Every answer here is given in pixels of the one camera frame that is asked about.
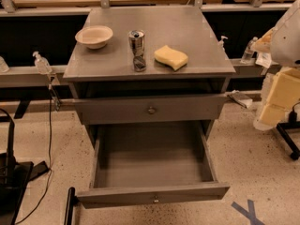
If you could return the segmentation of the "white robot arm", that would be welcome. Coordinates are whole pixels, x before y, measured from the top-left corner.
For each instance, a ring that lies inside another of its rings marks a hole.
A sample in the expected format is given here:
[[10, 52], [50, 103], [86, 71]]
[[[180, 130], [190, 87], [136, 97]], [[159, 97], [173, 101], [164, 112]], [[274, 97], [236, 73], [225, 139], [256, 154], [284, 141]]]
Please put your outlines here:
[[262, 103], [253, 126], [262, 131], [274, 128], [300, 99], [300, 0], [296, 0], [276, 25], [254, 45], [255, 52], [269, 53], [281, 66], [262, 84]]

